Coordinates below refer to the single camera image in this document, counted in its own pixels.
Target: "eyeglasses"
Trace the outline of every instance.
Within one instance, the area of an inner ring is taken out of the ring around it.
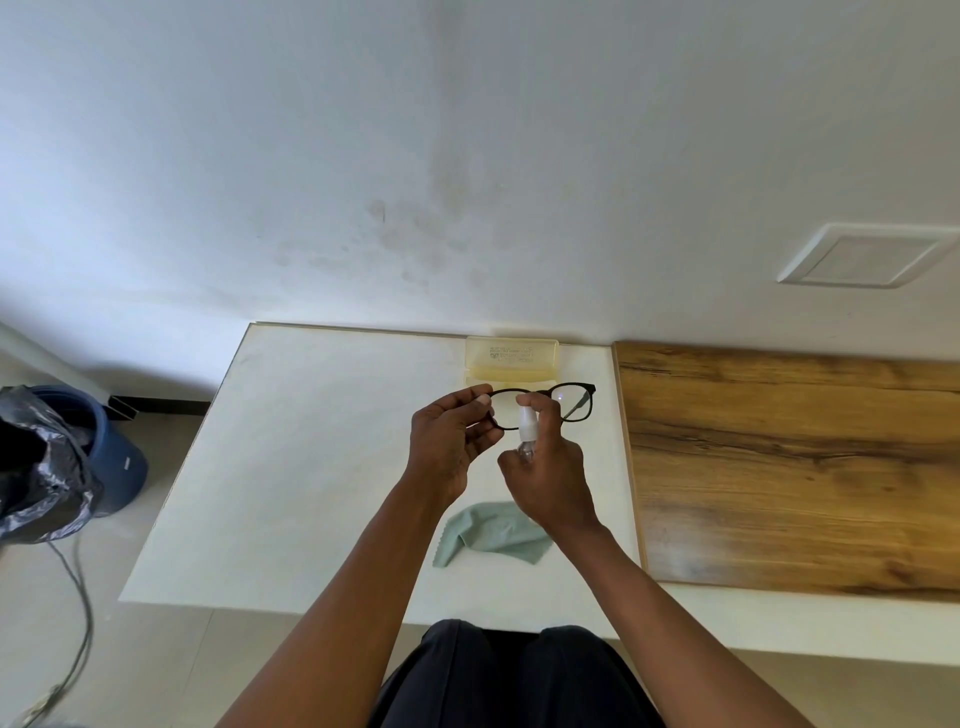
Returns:
[[[530,392],[529,389],[498,389],[491,392],[493,421],[500,429],[519,429],[520,405],[516,395]],[[560,414],[565,423],[579,423],[593,411],[593,393],[597,388],[582,381],[566,381],[550,389],[537,390],[551,400],[560,403]]]

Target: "person's left arm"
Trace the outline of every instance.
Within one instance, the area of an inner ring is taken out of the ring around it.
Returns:
[[[366,724],[437,524],[469,464],[503,437],[487,417],[490,391],[464,389],[414,415],[403,476],[218,728]]]

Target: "green microfiber cloth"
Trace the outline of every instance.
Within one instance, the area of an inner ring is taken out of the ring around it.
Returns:
[[[477,503],[451,516],[437,545],[433,565],[442,569],[466,546],[536,564],[553,541],[512,500]]]

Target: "white wall plate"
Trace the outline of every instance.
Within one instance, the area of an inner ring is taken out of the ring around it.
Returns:
[[[899,288],[960,241],[960,228],[825,225],[777,277],[779,283]]]

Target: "tile floor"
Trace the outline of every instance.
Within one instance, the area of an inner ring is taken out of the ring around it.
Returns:
[[[123,427],[151,463],[141,496],[79,535],[96,615],[83,678],[48,725],[211,728],[296,618],[117,602],[200,418],[141,415]],[[61,542],[65,549],[72,545]],[[0,550],[0,726],[61,679],[83,618],[46,546]],[[391,668],[424,627],[405,625]],[[953,726],[960,668],[742,652],[740,658],[820,728]]]

